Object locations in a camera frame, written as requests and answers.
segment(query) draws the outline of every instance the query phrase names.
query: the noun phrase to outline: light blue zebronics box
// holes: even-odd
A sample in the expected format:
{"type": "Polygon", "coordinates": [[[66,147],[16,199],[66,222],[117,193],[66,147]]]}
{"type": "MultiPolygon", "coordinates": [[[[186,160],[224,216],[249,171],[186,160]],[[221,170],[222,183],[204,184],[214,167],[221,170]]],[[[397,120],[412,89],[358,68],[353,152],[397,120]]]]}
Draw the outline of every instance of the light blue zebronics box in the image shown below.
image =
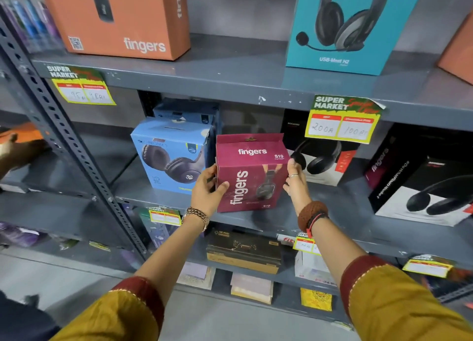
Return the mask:
{"type": "Polygon", "coordinates": [[[298,0],[286,66],[380,75],[417,0],[298,0]]]}
{"type": "Polygon", "coordinates": [[[210,127],[161,117],[138,124],[131,136],[153,188],[191,194],[198,176],[215,160],[210,127]]]}

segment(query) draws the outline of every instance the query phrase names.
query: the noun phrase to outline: shelf upright post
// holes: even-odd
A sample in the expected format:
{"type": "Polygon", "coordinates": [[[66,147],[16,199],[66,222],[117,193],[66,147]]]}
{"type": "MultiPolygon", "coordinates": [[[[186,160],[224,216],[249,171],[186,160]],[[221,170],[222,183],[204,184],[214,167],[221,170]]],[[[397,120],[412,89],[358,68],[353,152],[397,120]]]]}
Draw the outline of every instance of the shelf upright post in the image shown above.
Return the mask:
{"type": "Polygon", "coordinates": [[[20,40],[17,32],[8,19],[5,11],[0,7],[0,47],[2,51],[3,67],[11,65],[9,72],[4,75],[15,81],[14,97],[26,111],[28,117],[45,136],[45,140],[66,160],[74,161],[95,191],[94,201],[103,204],[113,214],[116,223],[111,227],[118,227],[124,231],[131,241],[131,245],[145,258],[148,253],[142,240],[136,233],[129,217],[110,190],[106,179],[98,168],[86,145],[76,133],[73,124],[56,99],[49,85],[41,78],[33,67],[28,52],[20,40]]]}

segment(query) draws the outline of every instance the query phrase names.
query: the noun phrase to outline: orange fingers box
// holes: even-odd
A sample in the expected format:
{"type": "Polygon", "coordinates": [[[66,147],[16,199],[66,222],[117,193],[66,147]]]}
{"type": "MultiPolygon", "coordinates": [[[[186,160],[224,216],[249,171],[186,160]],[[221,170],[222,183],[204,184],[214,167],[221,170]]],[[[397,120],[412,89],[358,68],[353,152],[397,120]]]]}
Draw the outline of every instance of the orange fingers box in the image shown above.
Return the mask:
{"type": "Polygon", "coordinates": [[[45,0],[70,52],[175,60],[191,47],[186,0],[45,0]]]}

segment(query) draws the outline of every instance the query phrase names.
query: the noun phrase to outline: brown bracelet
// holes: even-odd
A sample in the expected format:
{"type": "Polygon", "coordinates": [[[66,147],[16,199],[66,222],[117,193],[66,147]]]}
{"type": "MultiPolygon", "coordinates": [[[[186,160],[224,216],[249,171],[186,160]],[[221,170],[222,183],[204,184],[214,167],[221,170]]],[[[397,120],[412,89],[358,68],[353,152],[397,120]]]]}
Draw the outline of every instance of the brown bracelet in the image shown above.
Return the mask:
{"type": "Polygon", "coordinates": [[[307,224],[311,221],[312,217],[318,213],[324,213],[328,215],[328,208],[321,201],[311,201],[306,205],[297,218],[297,224],[299,229],[304,233],[307,232],[307,224]]]}

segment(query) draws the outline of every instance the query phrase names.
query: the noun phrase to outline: maroon sleeve cuff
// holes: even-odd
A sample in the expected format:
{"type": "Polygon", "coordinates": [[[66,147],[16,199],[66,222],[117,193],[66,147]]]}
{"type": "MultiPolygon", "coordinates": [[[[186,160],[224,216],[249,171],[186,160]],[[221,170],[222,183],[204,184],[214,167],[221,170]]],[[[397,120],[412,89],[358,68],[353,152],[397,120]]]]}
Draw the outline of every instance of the maroon sleeve cuff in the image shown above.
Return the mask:
{"type": "Polygon", "coordinates": [[[376,266],[389,265],[383,259],[378,258],[374,255],[364,255],[353,260],[350,265],[347,266],[343,275],[341,276],[340,282],[340,294],[343,306],[348,316],[350,316],[350,310],[348,308],[350,301],[350,292],[353,286],[364,273],[376,266]]]}
{"type": "Polygon", "coordinates": [[[112,290],[127,290],[143,301],[151,310],[159,331],[161,332],[164,320],[164,305],[157,290],[146,278],[133,276],[119,282],[112,290]]]}

